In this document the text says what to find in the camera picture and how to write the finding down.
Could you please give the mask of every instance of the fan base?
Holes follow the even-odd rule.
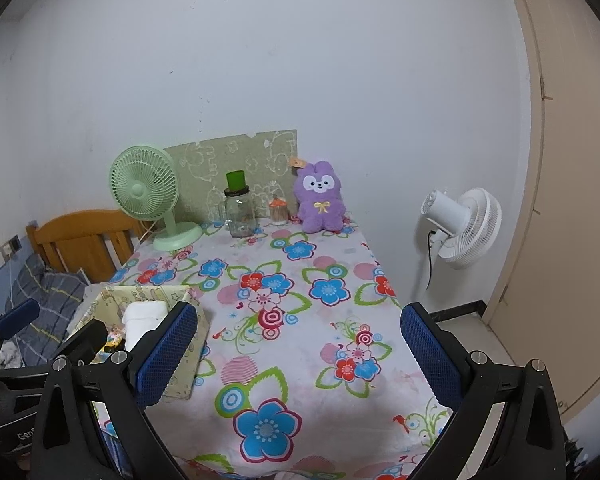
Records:
[[[176,224],[176,234],[167,234],[166,229],[160,231],[154,238],[156,251],[177,251],[192,244],[202,236],[202,227],[195,222],[179,222]]]

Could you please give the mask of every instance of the toy tag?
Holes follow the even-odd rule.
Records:
[[[296,156],[292,156],[288,162],[289,166],[292,168],[304,168],[307,165],[306,160],[302,160],[301,158],[297,158]]]

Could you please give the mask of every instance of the purple stuffed animal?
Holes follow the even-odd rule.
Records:
[[[294,193],[300,202],[298,217],[305,233],[342,229],[345,207],[340,198],[340,180],[331,164],[321,160],[299,169]]]

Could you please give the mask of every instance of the plaid blanket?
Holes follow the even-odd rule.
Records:
[[[18,332],[14,342],[20,348],[24,366],[44,364],[64,339],[66,326],[82,302],[84,282],[76,274],[45,268],[42,258],[32,254],[11,285],[5,311],[27,298],[40,304],[40,315]]]

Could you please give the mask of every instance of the yellow bow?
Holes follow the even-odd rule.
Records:
[[[314,207],[318,210],[318,213],[327,213],[327,208],[331,205],[331,202],[325,200],[324,202],[314,202]]]

